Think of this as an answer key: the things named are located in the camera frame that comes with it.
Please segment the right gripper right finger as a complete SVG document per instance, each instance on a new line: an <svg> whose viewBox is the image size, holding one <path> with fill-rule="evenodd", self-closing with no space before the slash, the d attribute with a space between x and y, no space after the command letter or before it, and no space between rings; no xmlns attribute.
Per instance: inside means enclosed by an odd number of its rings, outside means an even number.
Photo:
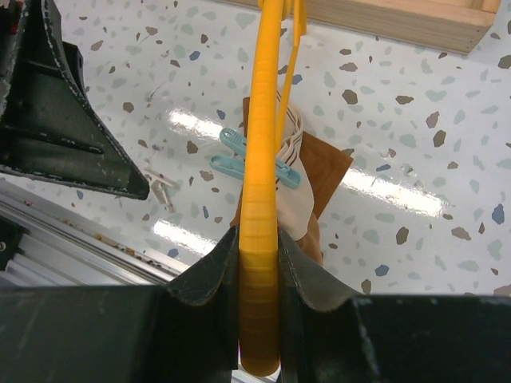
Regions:
<svg viewBox="0 0 511 383"><path fill-rule="evenodd" d="M282 382L507 382L510 300L365 295L279 235Z"/></svg>

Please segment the brown underwear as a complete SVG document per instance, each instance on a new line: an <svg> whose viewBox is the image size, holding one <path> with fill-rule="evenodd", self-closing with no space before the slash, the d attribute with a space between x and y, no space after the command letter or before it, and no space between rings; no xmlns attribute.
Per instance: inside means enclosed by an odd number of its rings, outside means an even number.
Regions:
<svg viewBox="0 0 511 383"><path fill-rule="evenodd" d="M283 140L276 158L301 176L296 189L283 186L279 180L275 182L278 226L306 255L323 265L318 218L353 159L305 132L302 114L292 103L287 104Z"/></svg>

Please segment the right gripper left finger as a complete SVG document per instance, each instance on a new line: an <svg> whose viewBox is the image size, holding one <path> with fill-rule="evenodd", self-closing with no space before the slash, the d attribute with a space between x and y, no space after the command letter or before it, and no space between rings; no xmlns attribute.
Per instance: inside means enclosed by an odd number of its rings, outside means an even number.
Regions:
<svg viewBox="0 0 511 383"><path fill-rule="evenodd" d="M236 236L168 284L4 288L4 382L228 382Z"/></svg>

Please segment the light blue clothespin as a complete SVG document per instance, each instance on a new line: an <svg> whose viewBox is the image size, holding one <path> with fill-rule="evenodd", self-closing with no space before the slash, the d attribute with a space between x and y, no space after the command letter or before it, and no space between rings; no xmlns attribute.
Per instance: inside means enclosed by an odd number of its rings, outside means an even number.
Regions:
<svg viewBox="0 0 511 383"><path fill-rule="evenodd" d="M222 155L213 156L209 160L211 168L230 177L243 180L247 139L231 128L223 128L219 138L236 156L232 158ZM282 160L275 160L275 175L277 180L290 189L297 189L301 184L301 174Z"/></svg>

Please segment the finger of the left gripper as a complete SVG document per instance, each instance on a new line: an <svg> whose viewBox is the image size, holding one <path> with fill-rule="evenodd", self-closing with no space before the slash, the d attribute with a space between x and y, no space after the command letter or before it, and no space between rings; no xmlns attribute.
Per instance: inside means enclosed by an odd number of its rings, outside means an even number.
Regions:
<svg viewBox="0 0 511 383"><path fill-rule="evenodd" d="M149 182L93 111L52 1L1 3L1 171L146 199Z"/></svg>

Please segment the yellow plastic hanger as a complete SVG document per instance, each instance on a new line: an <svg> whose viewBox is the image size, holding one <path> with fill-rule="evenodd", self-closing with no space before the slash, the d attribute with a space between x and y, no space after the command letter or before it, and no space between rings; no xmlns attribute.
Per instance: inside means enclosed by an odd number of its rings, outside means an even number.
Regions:
<svg viewBox="0 0 511 383"><path fill-rule="evenodd" d="M278 224L275 157L300 38L304 1L261 1L248 113L248 147L239 227L239 344L243 368L257 377L279 368ZM282 21L293 18L293 46L283 90L277 89Z"/></svg>

